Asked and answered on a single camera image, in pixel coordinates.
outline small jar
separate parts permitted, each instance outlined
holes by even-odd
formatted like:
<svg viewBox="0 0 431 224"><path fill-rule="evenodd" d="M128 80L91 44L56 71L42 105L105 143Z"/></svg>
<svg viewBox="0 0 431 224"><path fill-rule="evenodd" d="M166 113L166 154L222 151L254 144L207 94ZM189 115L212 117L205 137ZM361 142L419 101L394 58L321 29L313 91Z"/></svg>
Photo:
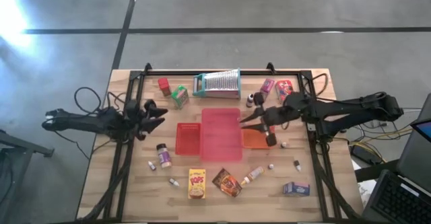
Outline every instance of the small jar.
<svg viewBox="0 0 431 224"><path fill-rule="evenodd" d="M172 162L170 161L170 156L166 144L160 143L159 145L157 145L156 149L159 155L160 165L162 166L162 168L172 166Z"/></svg>

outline concrete floor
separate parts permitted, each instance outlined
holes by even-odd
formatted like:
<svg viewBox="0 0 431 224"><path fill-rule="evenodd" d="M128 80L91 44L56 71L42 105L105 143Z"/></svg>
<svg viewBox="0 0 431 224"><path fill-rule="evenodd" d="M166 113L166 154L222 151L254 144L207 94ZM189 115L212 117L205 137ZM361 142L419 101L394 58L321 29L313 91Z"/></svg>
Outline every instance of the concrete floor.
<svg viewBox="0 0 431 224"><path fill-rule="evenodd" d="M34 155L10 223L73 220L88 167L73 143L40 127L55 108L79 112L81 86L104 95L120 34L11 34L13 29L122 28L129 0L0 0L0 128L54 147ZM137 0L131 28L431 26L431 0ZM323 68L339 99L376 91L421 107L431 89L431 33L128 35L120 69ZM85 108L95 99L82 94ZM404 126L410 112L397 121ZM359 132L350 130L356 138ZM65 136L90 154L94 134ZM405 144L375 145L397 159Z"/></svg>

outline yellow cereal box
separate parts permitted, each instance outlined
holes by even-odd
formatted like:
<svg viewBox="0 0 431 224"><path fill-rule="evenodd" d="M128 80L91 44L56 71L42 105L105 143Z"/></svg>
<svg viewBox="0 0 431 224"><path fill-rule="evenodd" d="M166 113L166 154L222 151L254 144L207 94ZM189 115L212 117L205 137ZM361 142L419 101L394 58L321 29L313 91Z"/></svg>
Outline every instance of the yellow cereal box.
<svg viewBox="0 0 431 224"><path fill-rule="evenodd" d="M205 198L205 170L189 170L189 198Z"/></svg>

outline white bottle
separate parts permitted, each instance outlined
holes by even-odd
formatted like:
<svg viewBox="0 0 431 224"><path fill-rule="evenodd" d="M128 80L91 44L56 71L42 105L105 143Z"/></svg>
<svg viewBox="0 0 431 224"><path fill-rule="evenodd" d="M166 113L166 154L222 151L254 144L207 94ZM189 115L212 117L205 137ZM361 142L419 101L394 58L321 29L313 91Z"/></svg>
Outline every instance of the white bottle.
<svg viewBox="0 0 431 224"><path fill-rule="evenodd" d="M259 177L265 170L263 167L257 167L255 170L251 171L247 176L244 177L244 180L241 182L241 185L245 185L246 183L252 182L254 179Z"/></svg>

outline laptop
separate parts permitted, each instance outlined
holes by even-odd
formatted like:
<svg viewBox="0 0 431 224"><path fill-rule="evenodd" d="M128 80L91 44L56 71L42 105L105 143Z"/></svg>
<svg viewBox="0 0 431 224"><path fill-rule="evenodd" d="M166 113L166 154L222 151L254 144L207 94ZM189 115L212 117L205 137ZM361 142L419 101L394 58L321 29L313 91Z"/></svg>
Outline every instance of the laptop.
<svg viewBox="0 0 431 224"><path fill-rule="evenodd" d="M362 213L369 221L431 224L431 94L411 127L397 174L380 173Z"/></svg>

